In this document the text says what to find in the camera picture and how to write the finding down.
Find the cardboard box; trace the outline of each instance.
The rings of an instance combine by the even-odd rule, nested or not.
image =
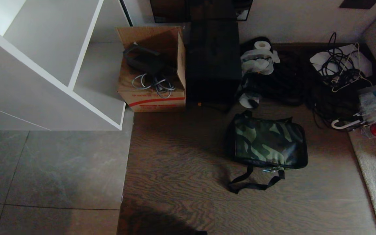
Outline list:
[[[117,28],[125,49],[134,42],[148,49],[160,52],[160,57],[174,71],[166,77],[176,87],[169,98],[161,98],[154,88],[140,90],[132,85],[136,76],[143,74],[129,67],[125,58],[121,62],[118,92],[124,101],[137,112],[175,112],[184,111],[185,95],[185,46],[182,42],[182,28],[179,26],[125,27]],[[140,79],[134,84],[141,87]]]

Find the green camouflage bag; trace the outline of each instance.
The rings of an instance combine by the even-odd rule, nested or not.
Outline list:
[[[266,190],[279,180],[285,179],[285,168],[299,169],[308,163],[304,129],[292,123],[292,117],[266,120],[252,117],[247,110],[236,114],[227,131],[228,152],[235,162],[248,165],[247,172],[228,184],[230,192],[242,189]],[[247,179],[253,167],[264,168],[265,172],[278,172],[268,184],[247,183],[242,187],[232,185]]]

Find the white shelf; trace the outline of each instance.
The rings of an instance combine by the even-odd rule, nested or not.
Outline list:
[[[121,43],[90,43],[73,91],[121,125],[125,102],[117,93]]]
[[[64,85],[74,81],[103,0],[27,0],[4,34]]]

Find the toilet paper roll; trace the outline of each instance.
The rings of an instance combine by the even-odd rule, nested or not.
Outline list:
[[[267,50],[270,50],[271,49],[271,45],[269,45],[269,43],[265,42],[265,41],[257,41],[257,42],[255,42],[255,48],[256,49],[267,49]]]

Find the box flap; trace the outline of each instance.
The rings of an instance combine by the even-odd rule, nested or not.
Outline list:
[[[116,28],[116,30],[125,49],[134,42],[147,40],[167,31],[177,30],[178,33],[182,34],[182,27],[180,26],[122,27]]]
[[[185,84],[185,46],[182,41],[181,35],[178,33],[178,64],[177,71],[179,80],[182,83],[182,86],[186,89]]]

